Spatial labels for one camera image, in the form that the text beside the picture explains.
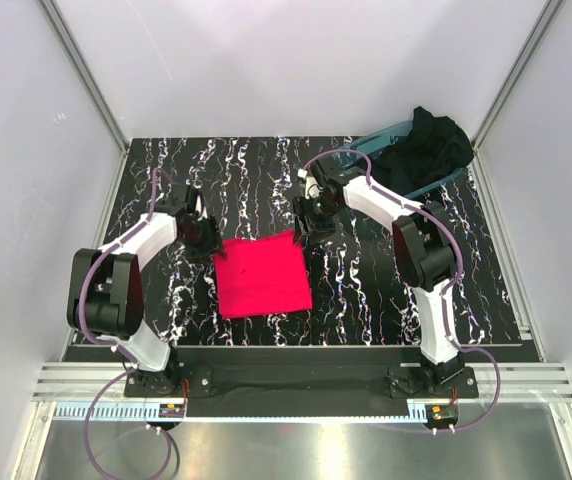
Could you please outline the pink red t shirt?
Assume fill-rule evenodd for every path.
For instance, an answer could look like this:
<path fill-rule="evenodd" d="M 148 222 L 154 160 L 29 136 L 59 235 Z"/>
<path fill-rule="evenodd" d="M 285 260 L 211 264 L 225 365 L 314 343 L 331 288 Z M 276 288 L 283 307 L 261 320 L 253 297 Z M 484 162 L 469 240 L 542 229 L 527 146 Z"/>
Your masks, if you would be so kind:
<path fill-rule="evenodd" d="M 257 240 L 226 240 L 214 267 L 218 311 L 225 319 L 313 307 L 303 249 L 292 230 Z"/>

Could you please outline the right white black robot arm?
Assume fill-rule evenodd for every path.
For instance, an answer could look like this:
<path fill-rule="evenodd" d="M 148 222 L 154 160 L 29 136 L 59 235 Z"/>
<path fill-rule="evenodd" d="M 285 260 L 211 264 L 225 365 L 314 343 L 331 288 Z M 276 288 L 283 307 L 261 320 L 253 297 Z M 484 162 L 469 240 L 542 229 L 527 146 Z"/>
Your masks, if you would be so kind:
<path fill-rule="evenodd" d="M 464 362 L 454 339 L 453 281 L 462 274 L 461 253 L 446 227 L 443 207 L 400 196 L 364 174 L 340 174 L 318 181 L 297 172 L 303 194 L 292 200 L 294 242 L 304 247 L 322 243 L 335 232 L 334 216 L 342 209 L 358 211 L 392 233 L 397 272 L 415 296 L 420 318 L 419 367 L 408 385 L 390 378 L 407 395 L 442 396 L 463 373 Z"/>

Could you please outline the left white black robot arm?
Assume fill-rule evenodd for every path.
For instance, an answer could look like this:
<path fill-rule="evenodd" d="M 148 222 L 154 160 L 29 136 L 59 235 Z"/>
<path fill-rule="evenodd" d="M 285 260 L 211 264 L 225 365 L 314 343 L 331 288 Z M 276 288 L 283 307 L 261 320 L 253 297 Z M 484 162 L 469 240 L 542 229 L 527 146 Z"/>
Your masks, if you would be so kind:
<path fill-rule="evenodd" d="M 142 271 L 176 242 L 193 261 L 224 254 L 218 222 L 207 214 L 143 214 L 112 242 L 74 254 L 66 311 L 71 328 L 122 356 L 128 380 L 160 396 L 188 393 L 190 374 L 145 321 Z"/>

